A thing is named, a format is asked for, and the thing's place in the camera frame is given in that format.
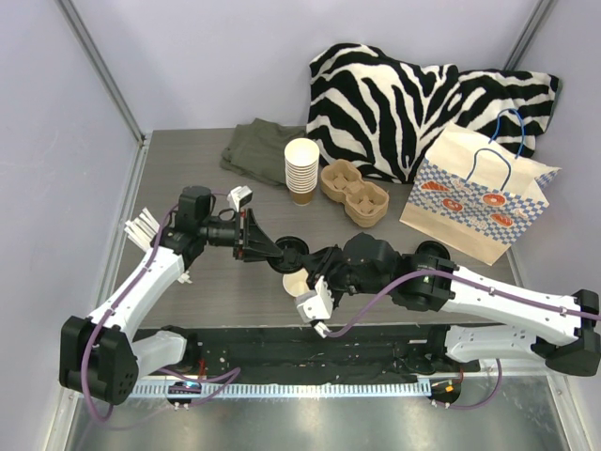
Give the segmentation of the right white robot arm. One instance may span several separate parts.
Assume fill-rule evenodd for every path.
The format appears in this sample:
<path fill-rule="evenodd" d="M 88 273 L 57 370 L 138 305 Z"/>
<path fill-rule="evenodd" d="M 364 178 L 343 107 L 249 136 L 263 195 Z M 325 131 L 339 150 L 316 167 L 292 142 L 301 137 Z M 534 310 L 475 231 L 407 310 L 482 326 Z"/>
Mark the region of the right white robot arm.
<path fill-rule="evenodd" d="M 450 312 L 491 320 L 486 327 L 450 326 L 424 347 L 424 359 L 437 371 L 455 362 L 482 359 L 534 359 L 555 372 L 590 377 L 600 366 L 598 295 L 581 289 L 553 295 L 485 277 L 450 259 L 437 241 L 425 241 L 412 254 L 360 233 L 345 246 L 312 254 L 291 251 L 296 270 L 307 272 L 308 292 L 296 299 L 303 320 L 324 338 L 350 331 L 369 311 L 365 306 L 337 331 L 326 320 L 345 295 L 385 296 L 414 311 Z"/>

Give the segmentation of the single brown paper cup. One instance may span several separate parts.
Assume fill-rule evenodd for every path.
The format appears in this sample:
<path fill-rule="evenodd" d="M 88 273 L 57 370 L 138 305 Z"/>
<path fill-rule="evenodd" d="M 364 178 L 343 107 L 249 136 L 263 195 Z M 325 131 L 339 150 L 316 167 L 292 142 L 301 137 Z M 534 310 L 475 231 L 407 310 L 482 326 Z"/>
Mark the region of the single brown paper cup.
<path fill-rule="evenodd" d="M 299 297 L 307 293 L 310 288 L 307 285 L 308 272 L 301 269 L 297 272 L 288 273 L 283 276 L 283 287 L 291 297 Z"/>

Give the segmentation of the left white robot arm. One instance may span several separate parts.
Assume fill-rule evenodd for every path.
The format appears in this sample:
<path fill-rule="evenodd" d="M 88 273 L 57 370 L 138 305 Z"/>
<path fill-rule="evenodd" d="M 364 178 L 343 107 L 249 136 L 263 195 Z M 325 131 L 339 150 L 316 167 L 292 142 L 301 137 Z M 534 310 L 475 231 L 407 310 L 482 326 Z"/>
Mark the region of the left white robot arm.
<path fill-rule="evenodd" d="M 189 282 L 189 268 L 207 246 L 228 248 L 234 259 L 244 262 L 282 257 L 256 222 L 248 206 L 252 197 L 247 186 L 232 189 L 226 198 L 233 215 L 224 219 L 213 212 L 214 192 L 188 186 L 162 221 L 148 209 L 127 221 L 128 239 L 143 251 L 143 259 L 107 301 L 86 317 L 72 316 L 63 324 L 59 383 L 119 405 L 139 378 L 163 367 L 181 375 L 193 373 L 200 352 L 185 332 L 166 329 L 141 340 L 135 335 L 171 285 Z"/>

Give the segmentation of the black plastic cup lid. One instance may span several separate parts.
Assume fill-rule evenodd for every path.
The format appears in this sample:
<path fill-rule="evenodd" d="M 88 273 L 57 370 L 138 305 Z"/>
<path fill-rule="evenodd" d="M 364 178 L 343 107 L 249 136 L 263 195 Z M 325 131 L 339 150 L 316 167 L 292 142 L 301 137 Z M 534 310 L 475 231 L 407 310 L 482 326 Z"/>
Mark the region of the black plastic cup lid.
<path fill-rule="evenodd" d="M 280 274 L 290 274 L 303 268 L 301 258 L 309 254 L 309 246 L 304 240 L 294 236 L 283 236 L 275 244 L 282 254 L 267 259 L 272 269 Z"/>

